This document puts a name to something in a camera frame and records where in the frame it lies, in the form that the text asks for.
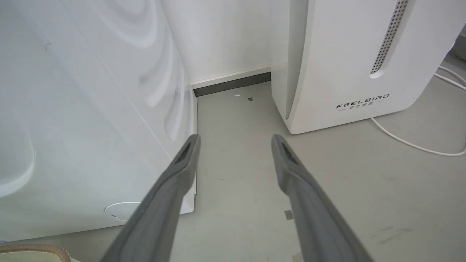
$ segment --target concrete floor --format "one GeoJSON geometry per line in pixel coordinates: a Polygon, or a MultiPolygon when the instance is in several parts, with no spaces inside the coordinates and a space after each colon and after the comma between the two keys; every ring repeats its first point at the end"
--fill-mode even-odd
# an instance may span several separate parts
{"type": "MultiPolygon", "coordinates": [[[[466,77],[466,64],[448,57],[442,65],[466,77]]],[[[410,142],[459,152],[466,142],[465,101],[464,91],[434,77],[412,107],[377,119],[410,142]]],[[[276,183],[274,133],[285,136],[375,261],[466,261],[466,155],[418,151],[370,120],[290,135],[270,82],[199,97],[198,103],[195,212],[180,217],[171,261],[300,261],[294,221],[284,214],[290,204],[276,183]]],[[[94,262],[119,230],[21,242],[60,245],[94,262]]]]}

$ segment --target dark baseboard trim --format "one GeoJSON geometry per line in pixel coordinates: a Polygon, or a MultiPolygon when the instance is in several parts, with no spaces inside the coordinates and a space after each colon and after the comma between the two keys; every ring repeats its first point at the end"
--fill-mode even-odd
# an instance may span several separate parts
{"type": "Polygon", "coordinates": [[[196,97],[200,96],[205,96],[225,90],[230,90],[230,89],[235,89],[243,86],[248,86],[248,85],[253,85],[253,84],[259,84],[263,82],[268,82],[271,81],[271,74],[270,72],[263,73],[263,74],[258,74],[255,76],[248,76],[236,80],[231,80],[228,82],[224,83],[218,83],[218,84],[213,84],[201,88],[196,88],[194,89],[194,94],[196,97]]]}

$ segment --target baseboard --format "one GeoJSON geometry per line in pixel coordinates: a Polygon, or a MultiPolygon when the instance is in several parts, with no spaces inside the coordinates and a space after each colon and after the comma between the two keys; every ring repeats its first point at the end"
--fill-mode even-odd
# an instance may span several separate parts
{"type": "Polygon", "coordinates": [[[267,73],[267,72],[270,72],[270,66],[250,69],[250,70],[241,71],[241,72],[237,72],[237,73],[233,73],[229,75],[218,76],[218,77],[209,78],[209,79],[205,79],[205,80],[201,80],[197,82],[192,82],[191,86],[193,89],[197,89],[197,88],[201,88],[205,86],[210,86],[210,85],[224,83],[224,82],[228,82],[228,81],[232,81],[236,79],[245,78],[248,76],[260,75],[260,74],[267,73]]]}
{"type": "Polygon", "coordinates": [[[262,73],[254,76],[248,76],[240,79],[231,80],[228,82],[222,82],[218,84],[213,84],[201,88],[194,89],[194,94],[196,97],[205,96],[213,93],[222,92],[225,90],[240,88],[243,86],[259,84],[263,82],[268,82],[272,80],[272,75],[270,72],[262,73]]]}

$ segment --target perforated vent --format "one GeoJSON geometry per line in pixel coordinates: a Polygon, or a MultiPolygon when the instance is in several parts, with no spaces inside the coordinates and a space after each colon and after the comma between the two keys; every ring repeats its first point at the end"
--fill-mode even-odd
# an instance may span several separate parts
{"type": "Polygon", "coordinates": [[[397,2],[397,5],[395,6],[395,11],[393,11],[393,15],[391,17],[390,25],[388,25],[388,29],[387,29],[387,33],[385,34],[384,41],[382,43],[382,46],[380,47],[377,58],[374,61],[372,70],[370,71],[371,74],[374,74],[375,72],[377,72],[382,66],[385,60],[385,57],[387,56],[388,50],[390,49],[391,43],[393,42],[393,38],[395,38],[395,33],[398,30],[401,18],[403,17],[407,4],[408,4],[408,0],[397,2]]]}

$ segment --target power cord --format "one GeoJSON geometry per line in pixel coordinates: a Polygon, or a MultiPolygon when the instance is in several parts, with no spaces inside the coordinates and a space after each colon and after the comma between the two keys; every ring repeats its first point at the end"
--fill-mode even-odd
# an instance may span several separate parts
{"type": "MultiPolygon", "coordinates": [[[[456,79],[458,79],[458,81],[460,83],[462,83],[463,85],[460,85],[458,84],[457,82],[451,80],[451,79],[448,79],[444,76],[441,76],[437,73],[434,74],[434,76],[444,80],[444,81],[447,81],[449,82],[450,84],[456,86],[456,87],[459,87],[461,88],[462,90],[466,91],[466,87],[464,87],[466,85],[466,80],[464,78],[462,78],[460,75],[458,75],[457,73],[451,71],[450,69],[448,68],[445,68],[443,66],[440,66],[439,67],[440,70],[443,70],[445,72],[448,72],[450,73],[452,76],[454,76],[456,79]]],[[[373,117],[371,117],[372,121],[374,121],[374,123],[376,123],[376,125],[387,135],[389,135],[390,137],[392,137],[393,139],[395,140],[398,140],[400,141],[401,143],[403,144],[406,144],[406,145],[409,145],[409,146],[412,146],[416,149],[419,149],[419,150],[422,150],[422,151],[425,151],[425,152],[428,152],[428,153],[432,153],[432,154],[436,154],[436,155],[440,155],[440,156],[446,156],[446,157],[457,157],[457,156],[460,156],[460,155],[463,155],[464,153],[466,153],[466,145],[465,145],[465,148],[463,149],[463,151],[459,152],[459,153],[443,153],[443,152],[438,152],[438,151],[434,151],[434,150],[430,150],[430,149],[426,149],[426,148],[423,148],[421,146],[418,146],[418,145],[415,145],[415,144],[412,144],[406,140],[403,140],[397,136],[395,136],[394,134],[388,132],[385,128],[383,128],[373,117]]]]}

